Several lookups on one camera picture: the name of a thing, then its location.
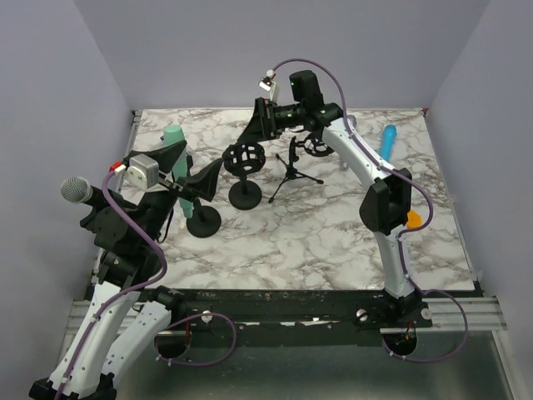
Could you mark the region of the black round-base shock mount stand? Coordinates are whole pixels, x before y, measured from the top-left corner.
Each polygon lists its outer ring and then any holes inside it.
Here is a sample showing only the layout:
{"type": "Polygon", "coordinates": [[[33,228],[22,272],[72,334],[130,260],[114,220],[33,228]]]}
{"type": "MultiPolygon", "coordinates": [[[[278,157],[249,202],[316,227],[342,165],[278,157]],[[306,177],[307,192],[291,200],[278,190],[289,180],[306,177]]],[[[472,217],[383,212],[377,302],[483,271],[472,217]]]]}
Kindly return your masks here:
{"type": "Polygon", "coordinates": [[[263,146],[257,142],[232,144],[223,152],[222,160],[224,168],[238,178],[228,193],[230,204],[243,211],[255,208],[262,200],[262,190],[248,176],[264,167],[266,155],[263,146]]]}

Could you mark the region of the grey microphone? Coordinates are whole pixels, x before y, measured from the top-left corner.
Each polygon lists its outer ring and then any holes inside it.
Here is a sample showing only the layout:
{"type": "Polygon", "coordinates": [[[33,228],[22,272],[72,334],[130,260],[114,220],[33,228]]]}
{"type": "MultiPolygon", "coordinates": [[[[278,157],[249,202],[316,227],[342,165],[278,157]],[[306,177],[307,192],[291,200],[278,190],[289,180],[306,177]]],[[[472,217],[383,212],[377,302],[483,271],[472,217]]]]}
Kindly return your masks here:
{"type": "MultiPolygon", "coordinates": [[[[356,133],[356,124],[357,124],[356,116],[355,115],[348,115],[346,117],[346,120],[348,121],[348,123],[347,123],[348,128],[345,128],[345,130],[346,130],[346,140],[351,144],[351,146],[354,149],[357,149],[358,146],[356,145],[356,143],[355,143],[355,141],[353,139],[353,135],[356,133]]],[[[340,170],[345,172],[345,171],[348,171],[349,169],[350,168],[349,168],[347,160],[343,156],[340,156],[340,170]]]]}

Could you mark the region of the blue microphone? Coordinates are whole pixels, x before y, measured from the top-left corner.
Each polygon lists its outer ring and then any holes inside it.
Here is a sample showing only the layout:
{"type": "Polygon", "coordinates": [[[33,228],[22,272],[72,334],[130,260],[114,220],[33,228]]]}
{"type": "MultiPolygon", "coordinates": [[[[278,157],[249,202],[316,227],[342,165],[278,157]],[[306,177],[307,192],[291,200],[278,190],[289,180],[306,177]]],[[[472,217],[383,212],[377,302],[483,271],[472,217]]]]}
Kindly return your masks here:
{"type": "Polygon", "coordinates": [[[387,162],[389,162],[391,159],[392,149],[396,140],[396,135],[396,126],[392,124],[386,125],[381,133],[381,145],[379,155],[387,162]]]}

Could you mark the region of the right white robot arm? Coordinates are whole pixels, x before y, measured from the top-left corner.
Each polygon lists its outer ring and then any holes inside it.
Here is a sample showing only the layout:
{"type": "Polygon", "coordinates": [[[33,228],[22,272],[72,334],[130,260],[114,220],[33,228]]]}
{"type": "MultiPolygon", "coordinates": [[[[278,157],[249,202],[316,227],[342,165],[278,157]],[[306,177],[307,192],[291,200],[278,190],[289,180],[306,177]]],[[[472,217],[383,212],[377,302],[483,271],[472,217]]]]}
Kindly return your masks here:
{"type": "Polygon", "coordinates": [[[410,171],[395,168],[363,140],[349,121],[344,103],[325,102],[313,71],[289,77],[294,102],[286,106],[277,102],[275,77],[276,72],[269,70],[259,82],[269,96],[256,98],[249,123],[223,153],[225,169],[238,179],[230,189],[230,203],[241,210],[259,203],[261,189],[248,177],[264,167],[262,143],[278,139],[290,128],[303,127],[311,139],[337,153],[366,189],[359,215],[378,244],[385,269],[385,295],[375,312],[368,306],[362,307],[362,312],[379,323],[404,325],[421,303],[421,290],[411,277],[404,243],[415,186],[410,171]]]}

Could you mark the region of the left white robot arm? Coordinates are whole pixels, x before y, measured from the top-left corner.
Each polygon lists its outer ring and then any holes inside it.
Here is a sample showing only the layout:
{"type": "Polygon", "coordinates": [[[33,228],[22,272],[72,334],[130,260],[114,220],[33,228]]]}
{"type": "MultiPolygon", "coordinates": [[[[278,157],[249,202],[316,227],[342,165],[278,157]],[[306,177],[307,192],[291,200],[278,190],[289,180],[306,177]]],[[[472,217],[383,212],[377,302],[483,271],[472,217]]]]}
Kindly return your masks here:
{"type": "Polygon", "coordinates": [[[62,183],[65,200],[91,208],[80,225],[103,250],[101,271],[70,348],[49,377],[32,385],[30,398],[114,399],[124,373],[148,343],[163,328],[183,323],[183,294],[159,287],[126,330],[120,329],[145,287],[167,273],[158,238],[177,200],[211,201],[216,193],[220,158],[192,176],[172,176],[186,153],[184,140],[131,151],[110,167],[101,187],[83,177],[62,183]]]}

